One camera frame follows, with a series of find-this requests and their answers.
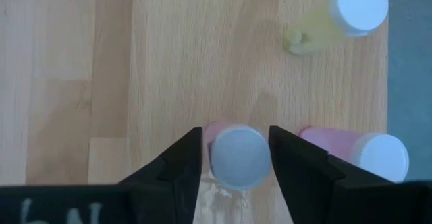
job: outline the plastic cup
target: plastic cup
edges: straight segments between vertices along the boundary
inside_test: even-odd
[[[404,181],[408,173],[408,151],[394,136],[309,127],[300,132],[300,137],[387,180]]]
[[[204,130],[211,173],[224,187],[247,190],[261,184],[271,169],[264,136],[247,125],[218,121]]]

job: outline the white lid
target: white lid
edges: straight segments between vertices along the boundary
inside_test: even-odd
[[[267,141],[245,125],[235,125],[219,133],[211,145],[210,160],[216,179],[233,190],[261,184],[271,168]]]
[[[383,23],[388,0],[331,0],[330,14],[346,36],[366,36]]]
[[[354,165],[393,182],[404,181],[409,162],[404,144],[387,134],[365,134],[352,153]]]

